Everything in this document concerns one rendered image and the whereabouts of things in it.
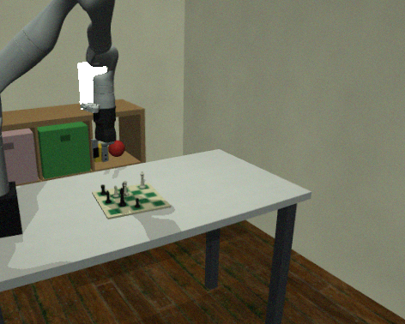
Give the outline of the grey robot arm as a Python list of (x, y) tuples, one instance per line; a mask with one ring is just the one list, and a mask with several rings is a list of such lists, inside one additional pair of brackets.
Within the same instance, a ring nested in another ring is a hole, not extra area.
[[(78, 3), (91, 20), (86, 61), (91, 67), (108, 67), (105, 73), (93, 77), (93, 93), (114, 93), (118, 49), (112, 45), (111, 23), (115, 0), (51, 0), (0, 51), (0, 93), (53, 50), (65, 17)], [(2, 125), (0, 95), (0, 196), (9, 192)]]

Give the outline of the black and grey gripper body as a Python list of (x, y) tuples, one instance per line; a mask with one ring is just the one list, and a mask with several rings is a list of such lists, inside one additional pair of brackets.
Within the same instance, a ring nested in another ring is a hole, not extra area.
[(96, 140), (105, 143), (116, 141), (114, 93), (93, 93), (93, 103), (81, 102), (81, 109), (94, 114)]

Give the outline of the white chess piece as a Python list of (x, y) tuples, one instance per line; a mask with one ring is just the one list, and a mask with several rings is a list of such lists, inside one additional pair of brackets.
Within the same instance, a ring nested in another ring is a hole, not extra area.
[(123, 184), (124, 184), (124, 196), (127, 196), (127, 195), (129, 195), (129, 193), (127, 192), (127, 188), (126, 188), (127, 182), (124, 181)]
[(141, 185), (139, 186), (140, 189), (145, 189), (146, 188), (143, 178), (144, 178), (144, 173), (142, 171), (142, 173), (141, 173)]

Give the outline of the green and cream chessboard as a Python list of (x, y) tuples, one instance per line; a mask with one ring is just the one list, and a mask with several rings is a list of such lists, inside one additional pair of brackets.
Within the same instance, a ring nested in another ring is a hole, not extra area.
[[(109, 191), (109, 197), (112, 203), (106, 203), (106, 195), (101, 195), (101, 190), (92, 192), (95, 200), (100, 205), (103, 213), (107, 219), (114, 219), (118, 217), (128, 216), (137, 213), (145, 213), (154, 210), (159, 210), (163, 208), (172, 207), (154, 188), (150, 183), (145, 183), (146, 188), (140, 189), (141, 184), (126, 186), (129, 195), (124, 196), (125, 207), (120, 207), (118, 204), (120, 202), (121, 195), (119, 190), (123, 187), (117, 189), (119, 197), (113, 197), (114, 189), (105, 189), (105, 192)], [(139, 208), (135, 208), (136, 198), (139, 199)]]

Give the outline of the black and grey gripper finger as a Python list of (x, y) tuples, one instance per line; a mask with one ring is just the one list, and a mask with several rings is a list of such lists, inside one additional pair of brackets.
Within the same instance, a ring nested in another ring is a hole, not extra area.
[(93, 150), (93, 158), (98, 158), (99, 157), (99, 147), (98, 147), (98, 141), (96, 139), (92, 139), (92, 150)]
[(108, 145), (114, 144), (115, 142), (108, 142), (108, 143), (101, 143), (101, 156), (102, 156), (102, 162), (108, 161)]

